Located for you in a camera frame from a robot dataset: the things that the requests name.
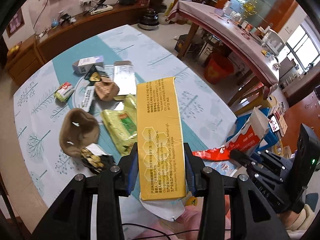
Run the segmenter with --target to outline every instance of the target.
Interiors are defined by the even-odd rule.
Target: metal screw
[[[112,167],[110,168],[110,170],[111,170],[112,172],[118,172],[118,171],[120,170],[120,167],[117,166],[117,165],[115,165],[115,166],[112,166]]]
[[[211,173],[212,172],[212,168],[208,167],[208,166],[205,166],[203,169],[202,169],[205,173]]]
[[[83,178],[84,178],[84,175],[80,173],[75,176],[75,180],[77,181],[81,181]]]
[[[239,175],[239,179],[241,179],[242,181],[247,181],[248,180],[248,176],[245,174],[240,174]]]

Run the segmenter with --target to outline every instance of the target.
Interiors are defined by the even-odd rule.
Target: yellow box
[[[184,149],[174,78],[137,85],[141,198],[186,196]]]

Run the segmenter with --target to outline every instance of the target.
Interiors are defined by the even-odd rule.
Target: red trash can
[[[232,74],[233,71],[233,64],[228,58],[219,53],[212,53],[211,59],[204,69],[204,78],[211,84],[217,84],[221,79]]]

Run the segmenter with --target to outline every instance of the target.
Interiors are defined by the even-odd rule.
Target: brown paper package
[[[101,77],[101,80],[95,82],[95,92],[102,101],[110,101],[119,93],[119,87],[110,78]]]
[[[63,120],[59,135],[62,151],[71,157],[81,157],[81,149],[97,143],[99,124],[95,117],[81,108],[73,108]]]

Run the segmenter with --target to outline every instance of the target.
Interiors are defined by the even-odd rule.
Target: power outlet
[[[94,2],[94,4],[95,4],[98,1],[100,1],[100,0],[79,0],[80,6],[85,6],[85,5],[91,4],[92,2]]]

